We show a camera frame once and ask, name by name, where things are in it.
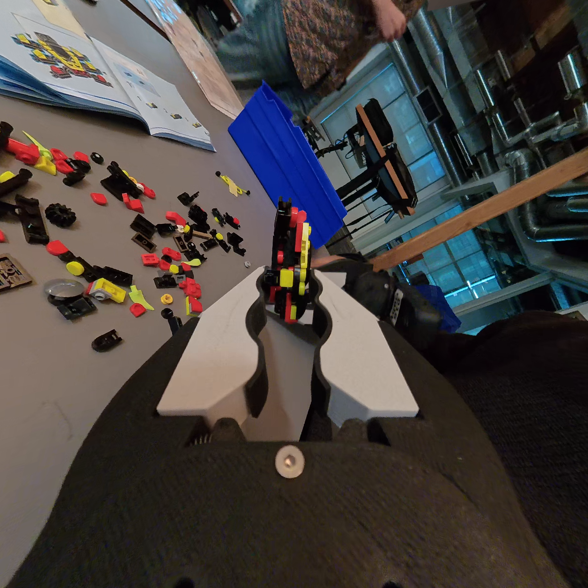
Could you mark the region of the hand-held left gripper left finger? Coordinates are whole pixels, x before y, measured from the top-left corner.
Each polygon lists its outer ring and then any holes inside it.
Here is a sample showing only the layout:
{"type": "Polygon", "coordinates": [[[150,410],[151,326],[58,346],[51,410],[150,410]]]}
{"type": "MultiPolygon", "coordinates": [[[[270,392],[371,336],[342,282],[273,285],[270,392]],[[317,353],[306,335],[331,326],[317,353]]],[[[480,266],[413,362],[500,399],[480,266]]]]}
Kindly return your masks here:
{"type": "Polygon", "coordinates": [[[157,406],[160,416],[198,416],[208,426],[258,418],[268,398],[267,323],[261,266],[200,315],[157,406]]]}

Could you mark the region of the brown sticker sheet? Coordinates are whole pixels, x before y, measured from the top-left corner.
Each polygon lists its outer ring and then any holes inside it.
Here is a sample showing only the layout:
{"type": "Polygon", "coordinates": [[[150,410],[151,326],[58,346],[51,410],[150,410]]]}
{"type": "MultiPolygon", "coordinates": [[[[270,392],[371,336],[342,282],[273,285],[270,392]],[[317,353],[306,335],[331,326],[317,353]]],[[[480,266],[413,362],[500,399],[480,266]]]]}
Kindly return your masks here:
{"type": "Polygon", "coordinates": [[[1,293],[33,284],[33,277],[8,254],[1,254],[1,293]]]}

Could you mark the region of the metal ventilation ducts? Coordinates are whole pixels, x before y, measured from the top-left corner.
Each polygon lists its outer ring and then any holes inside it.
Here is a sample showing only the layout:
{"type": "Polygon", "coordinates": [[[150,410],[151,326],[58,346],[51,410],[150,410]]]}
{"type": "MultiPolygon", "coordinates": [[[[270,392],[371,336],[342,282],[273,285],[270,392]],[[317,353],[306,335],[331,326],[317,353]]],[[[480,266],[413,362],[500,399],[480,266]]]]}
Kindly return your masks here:
{"type": "Polygon", "coordinates": [[[418,1],[390,45],[449,185],[587,146],[587,1],[418,1]]]}

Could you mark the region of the wooden beam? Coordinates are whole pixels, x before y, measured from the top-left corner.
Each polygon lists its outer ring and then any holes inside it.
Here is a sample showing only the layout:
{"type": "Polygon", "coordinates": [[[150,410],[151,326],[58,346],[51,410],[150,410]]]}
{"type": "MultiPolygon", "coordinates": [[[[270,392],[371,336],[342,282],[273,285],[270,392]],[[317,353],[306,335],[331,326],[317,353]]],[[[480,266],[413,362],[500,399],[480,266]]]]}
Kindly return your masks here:
{"type": "Polygon", "coordinates": [[[476,204],[371,261],[389,270],[587,173],[587,148],[476,204]]]}

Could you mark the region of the small blue container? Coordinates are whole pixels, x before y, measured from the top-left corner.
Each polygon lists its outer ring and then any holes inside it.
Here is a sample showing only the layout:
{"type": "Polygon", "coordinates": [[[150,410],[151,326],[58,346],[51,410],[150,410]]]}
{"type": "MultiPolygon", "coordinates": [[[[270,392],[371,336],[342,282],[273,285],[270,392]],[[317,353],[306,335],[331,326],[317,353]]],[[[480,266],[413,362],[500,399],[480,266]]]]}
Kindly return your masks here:
{"type": "Polygon", "coordinates": [[[447,334],[455,334],[462,323],[447,302],[442,289],[430,284],[414,285],[413,287],[440,313],[440,330],[447,334]]]}

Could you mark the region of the blue plastic bin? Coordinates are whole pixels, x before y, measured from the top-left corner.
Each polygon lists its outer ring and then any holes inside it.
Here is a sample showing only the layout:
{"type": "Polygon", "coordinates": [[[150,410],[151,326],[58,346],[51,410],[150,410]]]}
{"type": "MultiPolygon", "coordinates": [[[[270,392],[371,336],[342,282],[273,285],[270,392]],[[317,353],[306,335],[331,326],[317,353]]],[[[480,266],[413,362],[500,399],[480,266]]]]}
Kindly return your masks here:
{"type": "Polygon", "coordinates": [[[280,197],[291,199],[307,213],[312,246],[325,246],[343,227],[346,208],[292,113],[265,81],[228,132],[274,205],[280,197]]]}

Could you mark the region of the pile of loose lego pieces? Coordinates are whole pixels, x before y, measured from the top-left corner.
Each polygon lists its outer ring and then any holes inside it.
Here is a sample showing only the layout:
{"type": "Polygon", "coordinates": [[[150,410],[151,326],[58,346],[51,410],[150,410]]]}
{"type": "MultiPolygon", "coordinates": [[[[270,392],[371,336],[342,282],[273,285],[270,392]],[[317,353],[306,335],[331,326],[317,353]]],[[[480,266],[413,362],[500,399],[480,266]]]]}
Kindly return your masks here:
{"type": "Polygon", "coordinates": [[[182,192],[198,191],[195,202],[207,212],[216,207],[236,215],[242,224],[244,257],[214,247],[205,253],[207,260],[196,268],[196,282],[202,286],[203,304],[207,308],[249,273],[266,263],[267,252],[259,246],[267,240],[265,234],[256,241],[254,229],[257,209],[262,193],[255,184],[245,160],[229,141],[225,149],[217,146],[216,152],[205,151],[167,139],[154,138],[135,128],[116,126],[107,121],[105,126],[97,120],[66,119],[44,113],[39,120],[28,118],[39,114],[28,110],[8,115],[14,127],[13,136],[21,142],[25,136],[20,128],[28,130],[39,141],[49,140],[52,146],[73,155],[98,152],[105,158],[102,165],[91,163],[91,172],[72,187],[63,184],[64,175],[51,175],[17,160],[14,155],[1,151],[1,172],[18,173],[25,168],[32,173],[27,184],[2,202],[11,203],[15,194],[40,202],[41,217],[50,240],[59,240],[75,256],[90,265],[109,266],[130,273],[134,283],[142,290],[146,300],[155,308],[141,318],[129,312],[131,303],[97,302],[97,310],[75,321],[66,320],[47,302],[42,286],[53,278],[73,277],[65,264],[47,252],[45,245],[30,244],[18,219],[6,214],[1,219],[5,241],[1,253],[12,256],[33,278],[33,283],[20,286],[15,292],[1,294],[1,351],[20,357],[31,354],[40,364],[49,362],[91,362],[100,353],[91,350],[91,341],[99,334],[116,329],[122,336],[122,350],[107,352],[107,359],[126,362],[126,357],[150,355],[153,349],[170,334],[159,311],[163,308],[159,298],[164,290],[157,289],[153,278],[155,268],[144,266],[145,254],[132,241],[136,231],[130,228],[137,212],[129,210],[124,202],[111,195],[100,181],[109,173],[107,165],[117,162],[133,177],[146,182],[156,193],[155,199],[142,197],[143,216],[154,224],[166,221],[167,211],[182,213],[187,210],[178,200],[182,192]]]}

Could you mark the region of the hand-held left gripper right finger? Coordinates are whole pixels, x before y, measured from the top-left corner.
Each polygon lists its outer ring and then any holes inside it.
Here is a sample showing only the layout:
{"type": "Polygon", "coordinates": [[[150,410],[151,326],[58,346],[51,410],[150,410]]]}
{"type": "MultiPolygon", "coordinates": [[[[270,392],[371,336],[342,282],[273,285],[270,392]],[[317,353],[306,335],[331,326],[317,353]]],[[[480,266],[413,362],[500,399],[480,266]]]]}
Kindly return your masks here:
{"type": "Polygon", "coordinates": [[[331,422],[413,418],[417,402],[377,317],[319,270],[313,328],[312,399],[331,422]]]}

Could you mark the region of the black red yellow lego build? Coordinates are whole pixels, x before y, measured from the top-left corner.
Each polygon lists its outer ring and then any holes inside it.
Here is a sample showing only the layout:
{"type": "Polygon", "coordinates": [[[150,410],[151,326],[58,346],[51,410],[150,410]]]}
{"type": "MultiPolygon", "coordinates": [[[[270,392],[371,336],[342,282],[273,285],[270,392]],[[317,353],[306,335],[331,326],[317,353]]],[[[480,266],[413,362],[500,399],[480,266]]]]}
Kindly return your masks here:
{"type": "Polygon", "coordinates": [[[318,303],[322,284],[311,268],[312,228],[304,210],[292,200],[277,202],[271,264],[264,270],[265,303],[285,323],[312,322],[309,312],[318,303]]]}

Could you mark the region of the lego instruction booklet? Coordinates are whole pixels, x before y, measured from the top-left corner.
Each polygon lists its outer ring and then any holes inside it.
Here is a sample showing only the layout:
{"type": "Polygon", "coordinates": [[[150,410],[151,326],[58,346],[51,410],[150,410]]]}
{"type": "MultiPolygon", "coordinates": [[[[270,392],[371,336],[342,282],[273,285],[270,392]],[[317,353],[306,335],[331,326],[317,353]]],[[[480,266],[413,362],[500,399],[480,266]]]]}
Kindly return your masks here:
{"type": "Polygon", "coordinates": [[[1,1],[1,95],[122,115],[215,151],[175,85],[88,36],[63,1],[1,1]]]}

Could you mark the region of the person's dark knit sweater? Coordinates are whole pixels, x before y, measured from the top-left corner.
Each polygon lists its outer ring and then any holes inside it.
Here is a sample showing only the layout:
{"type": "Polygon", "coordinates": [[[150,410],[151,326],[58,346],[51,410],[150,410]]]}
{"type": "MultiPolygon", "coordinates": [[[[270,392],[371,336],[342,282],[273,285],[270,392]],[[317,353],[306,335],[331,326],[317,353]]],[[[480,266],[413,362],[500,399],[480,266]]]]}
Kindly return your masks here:
{"type": "Polygon", "coordinates": [[[423,356],[482,425],[564,578],[587,587],[587,321],[530,311],[423,356]]]}

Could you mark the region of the brown printed paper sheet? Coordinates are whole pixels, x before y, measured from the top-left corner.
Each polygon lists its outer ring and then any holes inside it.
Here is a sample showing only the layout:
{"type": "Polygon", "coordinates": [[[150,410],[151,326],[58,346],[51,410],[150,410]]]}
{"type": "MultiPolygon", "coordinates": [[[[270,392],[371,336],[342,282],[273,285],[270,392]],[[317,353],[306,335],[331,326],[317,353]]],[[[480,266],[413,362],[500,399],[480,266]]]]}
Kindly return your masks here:
{"type": "Polygon", "coordinates": [[[124,1],[175,48],[199,88],[219,112],[235,120],[242,100],[217,55],[217,44],[242,20],[231,1],[124,1]]]}

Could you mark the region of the standing desk with monitor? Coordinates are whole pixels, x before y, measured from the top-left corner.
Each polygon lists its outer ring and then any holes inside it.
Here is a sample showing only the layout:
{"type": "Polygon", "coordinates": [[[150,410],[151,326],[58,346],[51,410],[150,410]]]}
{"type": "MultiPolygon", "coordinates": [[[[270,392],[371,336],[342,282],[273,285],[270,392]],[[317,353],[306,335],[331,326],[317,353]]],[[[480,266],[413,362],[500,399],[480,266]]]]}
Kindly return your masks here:
{"type": "Polygon", "coordinates": [[[388,216],[399,218],[415,213],[417,193],[414,181],[401,158],[394,140],[393,129],[377,99],[369,99],[366,105],[358,105],[356,124],[348,129],[344,139],[323,149],[316,149],[318,158],[351,148],[351,154],[363,171],[336,190],[345,210],[350,212],[356,202],[370,191],[384,202],[388,216]]]}

